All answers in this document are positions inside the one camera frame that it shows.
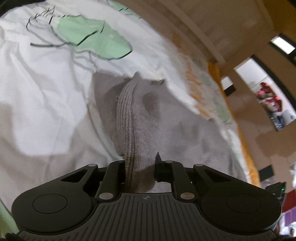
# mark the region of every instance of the green pattern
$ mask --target green pattern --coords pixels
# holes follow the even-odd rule
[[[202,61],[196,56],[194,52],[191,53],[191,59],[200,69],[204,70],[204,67],[202,66]]]
[[[211,82],[211,79],[210,77],[208,77],[206,74],[202,74],[200,76],[201,78],[201,81],[206,85],[206,86],[211,86],[212,85],[212,82]]]
[[[0,237],[4,238],[6,233],[19,232],[15,221],[13,220],[10,213],[6,210],[2,202],[0,202]]]
[[[132,51],[130,43],[104,20],[65,16],[56,32],[76,50],[92,51],[102,59],[119,59]]]
[[[139,15],[135,14],[132,10],[130,10],[129,8],[127,8],[126,6],[124,6],[118,2],[109,0],[108,3],[112,8],[114,8],[117,11],[120,11],[121,13],[123,13],[125,15],[132,15],[137,18],[141,18]]]
[[[230,112],[223,107],[222,105],[220,105],[216,99],[214,99],[214,104],[216,106],[216,112],[218,114],[218,117],[225,123],[227,121],[230,120],[231,115]]]

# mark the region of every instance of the red cloth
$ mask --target red cloth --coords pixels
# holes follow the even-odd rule
[[[296,190],[287,193],[286,201],[283,206],[283,213],[296,206]]]
[[[274,106],[276,107],[276,111],[281,112],[281,106],[280,106],[280,103],[279,103],[280,99],[281,98],[279,98],[279,97],[273,97],[273,98],[271,98],[269,100],[265,100],[265,101],[269,102],[269,103],[274,103]]]
[[[258,97],[260,97],[260,95],[263,95],[263,94],[265,94],[265,91],[259,91],[259,92],[256,94],[256,97],[258,98]]]
[[[275,95],[275,92],[272,90],[272,88],[270,88],[269,84],[265,84],[262,88],[262,91],[264,91],[267,94],[273,94]]]

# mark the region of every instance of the beige wall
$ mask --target beige wall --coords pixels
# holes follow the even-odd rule
[[[288,0],[263,0],[275,29],[296,42],[296,8]]]
[[[274,29],[261,0],[118,0],[151,24],[168,20],[205,55],[208,61],[224,64],[250,41]]]
[[[260,58],[296,96],[296,67],[269,45],[257,51]],[[277,181],[286,181],[292,189],[289,166],[296,162],[296,121],[283,130],[276,131],[253,92],[234,71],[227,75],[234,83],[235,91],[227,99],[237,123],[247,141],[249,152],[258,169],[273,165]]]
[[[231,56],[226,64],[220,66],[221,76],[227,76],[228,72],[241,64],[245,59],[249,58],[260,49],[264,49],[269,41],[278,34],[278,32],[269,29],[261,31],[256,38],[245,43],[233,56]]]

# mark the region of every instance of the orange pattern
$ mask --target orange pattern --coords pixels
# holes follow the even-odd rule
[[[226,105],[227,105],[233,119],[235,120],[235,115],[233,114],[233,112],[229,108],[229,104],[227,102],[226,95],[225,95],[225,93],[223,91],[223,88],[222,88],[222,85],[221,85],[220,71],[219,71],[218,67],[215,64],[213,64],[211,62],[208,62],[208,70],[209,70],[209,73],[212,76],[212,78],[218,84],[218,86],[220,88],[220,92],[221,92],[221,94],[222,94],[222,96],[223,96],[223,98],[224,98],[224,100],[226,102]],[[244,158],[246,160],[247,167],[248,167],[248,170],[249,170],[249,176],[250,176],[250,179],[251,179],[251,183],[253,185],[257,186],[257,187],[260,187],[258,170],[255,167],[254,161],[252,160],[251,156],[247,152],[246,140],[244,139],[244,137],[242,135],[242,132],[241,132],[239,127],[237,127],[237,130],[238,130],[239,138],[241,140],[242,152],[243,152],[243,155],[244,155]]]
[[[198,109],[198,111],[204,118],[206,119],[212,118],[211,114],[213,113],[213,111],[209,110],[207,105],[204,102],[205,99],[203,98],[202,92],[200,89],[200,86],[202,86],[202,83],[199,81],[197,76],[192,71],[190,61],[187,59],[185,50],[182,48],[182,44],[181,44],[182,41],[180,36],[177,33],[173,32],[171,41],[177,47],[180,56],[183,58],[183,60],[186,63],[187,70],[186,70],[185,76],[189,85],[190,96],[197,101],[195,108]]]

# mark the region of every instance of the gray towel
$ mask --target gray towel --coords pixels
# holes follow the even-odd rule
[[[97,72],[93,82],[102,122],[126,162],[126,191],[147,192],[154,187],[157,152],[162,160],[185,167],[201,163],[246,180],[214,120],[187,109],[170,94],[165,81],[144,80],[138,73],[129,79]]]

